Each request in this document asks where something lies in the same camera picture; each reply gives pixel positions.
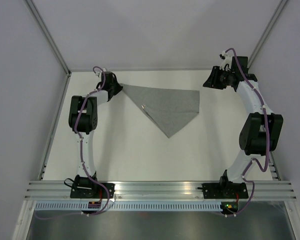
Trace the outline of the grey cloth napkin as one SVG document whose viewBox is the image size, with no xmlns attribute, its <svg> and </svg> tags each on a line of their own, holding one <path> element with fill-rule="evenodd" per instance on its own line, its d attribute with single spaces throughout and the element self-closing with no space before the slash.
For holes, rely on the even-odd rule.
<svg viewBox="0 0 300 240">
<path fill-rule="evenodd" d="M 123 92 L 167 137 L 182 130 L 200 112 L 198 90 L 123 85 Z"/>
</svg>

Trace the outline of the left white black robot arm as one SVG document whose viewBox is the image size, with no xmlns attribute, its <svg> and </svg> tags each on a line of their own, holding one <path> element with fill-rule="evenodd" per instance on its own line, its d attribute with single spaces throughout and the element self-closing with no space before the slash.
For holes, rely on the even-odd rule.
<svg viewBox="0 0 300 240">
<path fill-rule="evenodd" d="M 117 76 L 107 70 L 97 74 L 100 82 L 87 96 L 71 97 L 68 125 L 75 134 L 78 146 L 78 165 L 72 184 L 72 199 L 111 198 L 114 184 L 101 183 L 97 179 L 97 170 L 93 156 L 93 138 L 98 125 L 98 106 L 109 102 L 123 90 Z"/>
</svg>

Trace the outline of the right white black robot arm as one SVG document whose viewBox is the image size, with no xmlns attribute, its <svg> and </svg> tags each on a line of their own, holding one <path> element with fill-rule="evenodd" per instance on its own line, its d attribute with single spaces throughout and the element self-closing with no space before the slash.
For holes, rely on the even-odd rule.
<svg viewBox="0 0 300 240">
<path fill-rule="evenodd" d="M 200 190 L 205 199 L 248 199 L 245 176 L 253 165 L 258 165 L 263 173 L 267 171 L 270 153 L 278 145 L 284 119 L 263 99 L 257 77 L 249 73 L 248 57 L 223 52 L 220 58 L 221 65 L 212 68 L 203 87 L 218 90 L 232 87 L 243 101 L 247 119 L 239 134 L 240 151 L 233 164 L 217 183 L 204 183 Z"/>
</svg>

